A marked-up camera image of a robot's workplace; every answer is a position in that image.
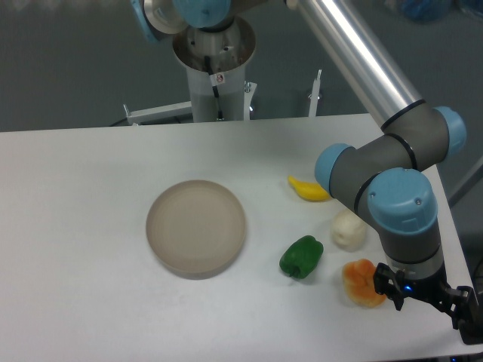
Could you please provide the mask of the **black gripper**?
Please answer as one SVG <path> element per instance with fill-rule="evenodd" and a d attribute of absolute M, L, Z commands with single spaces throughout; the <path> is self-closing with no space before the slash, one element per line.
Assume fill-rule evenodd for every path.
<path fill-rule="evenodd" d="M 405 298 L 426 302 L 451 318 L 452 327 L 460 332 L 465 345 L 482 344 L 482 309 L 470 286 L 456 289 L 447 283 L 445 264 L 423 279 L 408 279 L 403 271 L 394 272 L 388 265 L 378 263 L 373 276 L 374 290 L 391 300 L 401 311 Z"/>

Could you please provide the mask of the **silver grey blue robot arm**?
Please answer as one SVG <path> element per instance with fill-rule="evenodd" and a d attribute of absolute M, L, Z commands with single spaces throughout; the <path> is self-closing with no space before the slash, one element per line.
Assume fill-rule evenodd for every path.
<path fill-rule="evenodd" d="M 245 64 L 255 36 L 240 14 L 253 1 L 133 1 L 144 36 L 173 36 L 173 49 L 188 75 L 194 121 L 233 121 L 249 116 Z M 460 151 L 466 142 L 461 117 L 430 107 L 346 1 L 289 1 L 329 53 L 356 96 L 382 130 L 360 149 L 326 148 L 315 178 L 380 236 L 386 263 L 374 283 L 396 308 L 412 298 L 449 315 L 467 345 L 482 341 L 482 309 L 471 287 L 446 281 L 437 205 L 425 169 Z"/>

